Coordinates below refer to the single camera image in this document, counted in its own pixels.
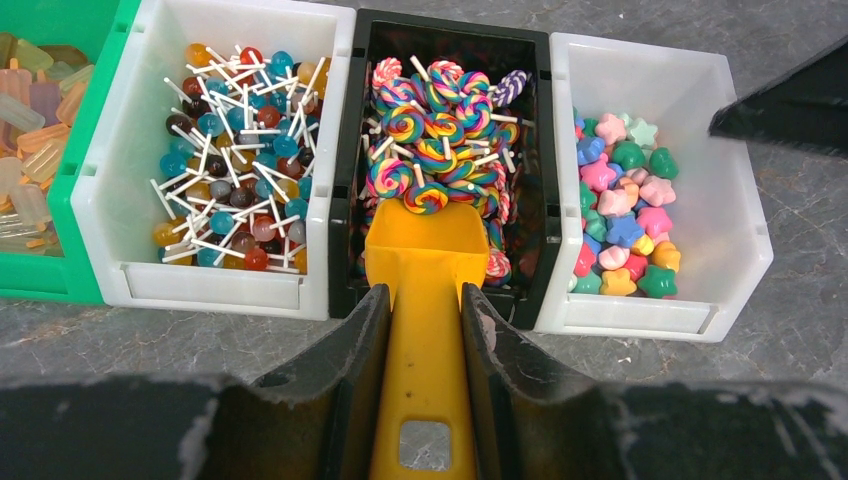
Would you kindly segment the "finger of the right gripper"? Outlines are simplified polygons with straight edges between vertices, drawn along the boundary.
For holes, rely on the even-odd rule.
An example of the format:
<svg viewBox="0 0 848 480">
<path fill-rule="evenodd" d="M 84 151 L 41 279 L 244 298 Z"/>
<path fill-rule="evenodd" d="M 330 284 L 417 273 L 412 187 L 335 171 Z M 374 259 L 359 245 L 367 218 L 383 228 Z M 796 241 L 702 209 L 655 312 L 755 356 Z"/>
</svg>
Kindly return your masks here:
<svg viewBox="0 0 848 480">
<path fill-rule="evenodd" d="M 847 39 L 718 110 L 714 137 L 847 157 Z"/>
</svg>

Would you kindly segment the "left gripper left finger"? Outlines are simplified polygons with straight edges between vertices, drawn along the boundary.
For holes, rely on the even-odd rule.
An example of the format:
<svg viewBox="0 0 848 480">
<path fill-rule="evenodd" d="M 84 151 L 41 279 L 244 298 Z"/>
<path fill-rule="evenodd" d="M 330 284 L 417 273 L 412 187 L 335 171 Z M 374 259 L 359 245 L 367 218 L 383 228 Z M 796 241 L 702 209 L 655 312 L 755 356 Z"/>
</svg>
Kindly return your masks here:
<svg viewBox="0 0 848 480">
<path fill-rule="evenodd" d="M 246 383 L 228 374 L 5 377 L 5 479 L 364 479 L 390 295 Z"/>
</svg>

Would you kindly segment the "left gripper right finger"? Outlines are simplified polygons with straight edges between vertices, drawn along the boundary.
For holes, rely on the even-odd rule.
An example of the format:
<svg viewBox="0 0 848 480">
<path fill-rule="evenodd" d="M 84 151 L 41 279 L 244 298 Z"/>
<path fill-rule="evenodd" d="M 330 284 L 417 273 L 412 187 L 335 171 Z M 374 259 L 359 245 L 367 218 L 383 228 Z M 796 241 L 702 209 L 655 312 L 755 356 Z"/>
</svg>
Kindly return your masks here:
<svg viewBox="0 0 848 480">
<path fill-rule="evenodd" d="M 473 284 L 461 323 L 483 479 L 843 479 L 847 395 L 802 382 L 598 382 Z"/>
</svg>

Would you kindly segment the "orange plastic scoop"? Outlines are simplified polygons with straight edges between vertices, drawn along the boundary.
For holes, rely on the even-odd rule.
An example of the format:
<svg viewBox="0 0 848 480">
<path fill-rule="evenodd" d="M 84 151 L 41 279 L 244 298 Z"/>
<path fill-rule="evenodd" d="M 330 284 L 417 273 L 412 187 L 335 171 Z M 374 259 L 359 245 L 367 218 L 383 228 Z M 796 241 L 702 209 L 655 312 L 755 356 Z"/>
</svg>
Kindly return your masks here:
<svg viewBox="0 0 848 480">
<path fill-rule="evenodd" d="M 469 205 L 449 203 L 430 215 L 399 199 L 378 206 L 365 242 L 366 276 L 371 286 L 388 287 L 392 319 L 371 478 L 475 478 L 460 297 L 464 284 L 482 284 L 488 258 L 482 222 Z M 401 464 L 401 431 L 411 421 L 448 428 L 447 470 Z"/>
</svg>

